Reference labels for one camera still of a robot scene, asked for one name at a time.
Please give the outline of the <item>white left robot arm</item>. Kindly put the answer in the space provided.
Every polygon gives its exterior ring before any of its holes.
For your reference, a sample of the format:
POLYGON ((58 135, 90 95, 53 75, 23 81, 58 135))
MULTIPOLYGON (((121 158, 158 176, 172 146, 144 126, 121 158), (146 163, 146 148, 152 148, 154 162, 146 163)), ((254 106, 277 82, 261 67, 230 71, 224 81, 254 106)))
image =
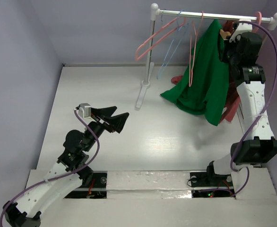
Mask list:
POLYGON ((85 130, 71 130, 63 143, 64 151, 52 168, 37 182, 13 199, 5 203, 0 215, 12 227, 38 227, 44 212, 56 201, 63 199, 74 189, 86 187, 93 180, 93 170, 89 164, 96 154, 87 154, 93 146, 100 149, 99 138, 104 131, 121 133, 129 113, 114 115, 116 106, 92 108, 81 103, 73 110, 75 117, 84 125, 85 130))

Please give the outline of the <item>wooden clothes hanger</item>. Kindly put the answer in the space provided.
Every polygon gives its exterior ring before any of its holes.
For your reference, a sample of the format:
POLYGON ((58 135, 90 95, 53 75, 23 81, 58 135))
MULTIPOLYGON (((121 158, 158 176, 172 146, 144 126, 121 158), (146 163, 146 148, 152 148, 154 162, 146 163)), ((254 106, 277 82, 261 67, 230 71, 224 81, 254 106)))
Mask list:
POLYGON ((219 34, 224 40, 229 39, 231 37, 231 33, 229 31, 224 31, 223 29, 219 30, 219 34))

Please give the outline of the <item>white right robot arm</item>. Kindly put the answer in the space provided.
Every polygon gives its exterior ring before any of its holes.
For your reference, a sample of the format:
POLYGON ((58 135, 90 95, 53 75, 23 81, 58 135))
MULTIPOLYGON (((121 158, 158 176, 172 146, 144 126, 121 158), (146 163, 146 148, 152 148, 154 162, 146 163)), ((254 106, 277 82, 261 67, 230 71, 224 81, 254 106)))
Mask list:
POLYGON ((262 38, 257 33, 244 32, 225 40, 221 60, 229 64, 236 91, 242 105, 243 138, 231 146, 229 155, 212 161, 207 167, 205 180, 218 184, 224 176, 244 166, 267 163, 277 154, 277 139, 271 130, 265 100, 265 73, 256 64, 262 38))

